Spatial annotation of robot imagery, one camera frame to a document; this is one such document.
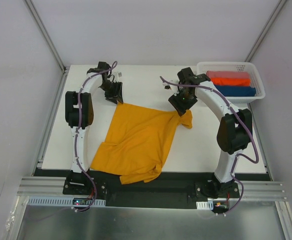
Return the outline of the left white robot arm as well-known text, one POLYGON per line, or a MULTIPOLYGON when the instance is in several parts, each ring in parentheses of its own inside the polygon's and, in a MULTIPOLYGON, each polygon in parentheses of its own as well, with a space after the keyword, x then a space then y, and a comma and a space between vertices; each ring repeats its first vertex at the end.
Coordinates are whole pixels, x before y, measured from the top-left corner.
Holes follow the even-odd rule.
POLYGON ((97 67, 90 68, 78 91, 65 93, 65 121, 72 135, 72 165, 74 173, 87 172, 91 162, 88 158, 88 133, 94 120, 93 95, 96 90, 104 91, 107 101, 123 104, 123 83, 118 80, 120 75, 113 70, 118 62, 111 65, 100 61, 97 67))

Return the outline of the yellow t shirt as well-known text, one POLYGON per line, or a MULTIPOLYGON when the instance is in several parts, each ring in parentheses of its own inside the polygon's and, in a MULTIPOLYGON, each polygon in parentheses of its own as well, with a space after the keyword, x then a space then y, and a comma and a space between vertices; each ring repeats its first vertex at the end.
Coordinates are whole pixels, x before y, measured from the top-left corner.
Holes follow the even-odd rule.
POLYGON ((118 175, 121 184, 156 179, 168 158, 178 126, 193 127, 193 115, 119 104, 91 169, 118 175))

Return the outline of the white plastic basket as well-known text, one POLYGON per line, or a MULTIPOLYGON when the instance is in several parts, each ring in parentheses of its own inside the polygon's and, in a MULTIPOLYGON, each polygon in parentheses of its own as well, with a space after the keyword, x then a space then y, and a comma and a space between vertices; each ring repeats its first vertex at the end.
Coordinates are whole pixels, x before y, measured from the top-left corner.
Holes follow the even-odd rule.
POLYGON ((250 62, 204 61, 196 65, 197 74, 205 74, 207 71, 247 72, 249 74, 250 86, 256 89, 255 96, 227 96, 226 98, 233 104, 249 104, 263 99, 266 95, 260 74, 255 65, 250 62))

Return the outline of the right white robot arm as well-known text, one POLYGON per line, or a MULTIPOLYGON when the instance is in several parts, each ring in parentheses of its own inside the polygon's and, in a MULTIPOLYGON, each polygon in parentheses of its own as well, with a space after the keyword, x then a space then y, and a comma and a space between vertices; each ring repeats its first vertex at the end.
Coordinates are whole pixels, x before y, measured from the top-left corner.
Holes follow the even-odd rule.
POLYGON ((213 173, 211 192, 223 197, 229 191, 227 183, 234 181, 237 160, 249 144, 254 145, 252 113, 231 103, 204 73, 196 75, 190 67, 177 74, 177 80, 162 79, 173 94, 168 99, 180 116, 201 100, 216 116, 219 127, 216 141, 220 149, 217 167, 213 173))

